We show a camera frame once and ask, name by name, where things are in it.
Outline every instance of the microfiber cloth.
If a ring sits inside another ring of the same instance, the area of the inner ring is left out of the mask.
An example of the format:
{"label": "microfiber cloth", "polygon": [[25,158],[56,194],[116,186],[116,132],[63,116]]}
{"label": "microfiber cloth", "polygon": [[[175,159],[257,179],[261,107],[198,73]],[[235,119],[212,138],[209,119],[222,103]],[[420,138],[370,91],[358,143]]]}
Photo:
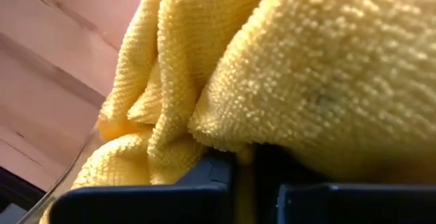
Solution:
{"label": "microfiber cloth", "polygon": [[431,168],[435,111],[436,0],[141,0],[73,189],[171,184],[208,148],[249,165],[256,143],[401,180]]}

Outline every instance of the wooden surface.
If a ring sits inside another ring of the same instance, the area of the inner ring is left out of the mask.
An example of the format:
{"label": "wooden surface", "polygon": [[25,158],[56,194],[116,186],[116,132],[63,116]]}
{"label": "wooden surface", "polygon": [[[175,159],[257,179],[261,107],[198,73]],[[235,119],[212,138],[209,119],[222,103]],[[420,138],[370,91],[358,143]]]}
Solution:
{"label": "wooden surface", "polygon": [[0,0],[0,166],[49,190],[112,86],[139,0]]}

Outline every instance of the wood grain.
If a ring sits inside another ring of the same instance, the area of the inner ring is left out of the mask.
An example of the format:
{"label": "wood grain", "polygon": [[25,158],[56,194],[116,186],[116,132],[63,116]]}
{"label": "wood grain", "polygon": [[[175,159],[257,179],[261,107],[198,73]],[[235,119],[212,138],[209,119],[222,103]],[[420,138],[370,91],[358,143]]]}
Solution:
{"label": "wood grain", "polygon": [[48,190],[114,78],[139,0],[0,0],[0,166]]}

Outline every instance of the glass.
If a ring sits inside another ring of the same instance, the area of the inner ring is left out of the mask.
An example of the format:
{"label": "glass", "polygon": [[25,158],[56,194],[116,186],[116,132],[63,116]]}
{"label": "glass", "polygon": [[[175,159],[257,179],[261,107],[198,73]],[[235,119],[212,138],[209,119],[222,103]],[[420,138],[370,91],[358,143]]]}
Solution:
{"label": "glass", "polygon": [[76,155],[65,173],[60,177],[60,179],[58,179],[51,190],[49,190],[49,192],[47,192],[47,194],[45,194],[45,196],[18,222],[18,224],[38,224],[47,207],[49,207],[56,198],[71,189],[73,181],[76,179],[82,165],[87,161],[92,153],[103,144],[103,140],[99,136],[97,127],[94,126],[85,139],[79,153]]}

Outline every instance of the towel fold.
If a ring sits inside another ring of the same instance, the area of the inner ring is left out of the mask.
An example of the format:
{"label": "towel fold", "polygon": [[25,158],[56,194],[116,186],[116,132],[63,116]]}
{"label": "towel fold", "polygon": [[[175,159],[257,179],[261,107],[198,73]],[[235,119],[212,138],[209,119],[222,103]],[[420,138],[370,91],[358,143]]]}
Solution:
{"label": "towel fold", "polygon": [[73,188],[170,184],[253,143],[386,180],[436,156],[435,105],[436,0],[141,0]]}

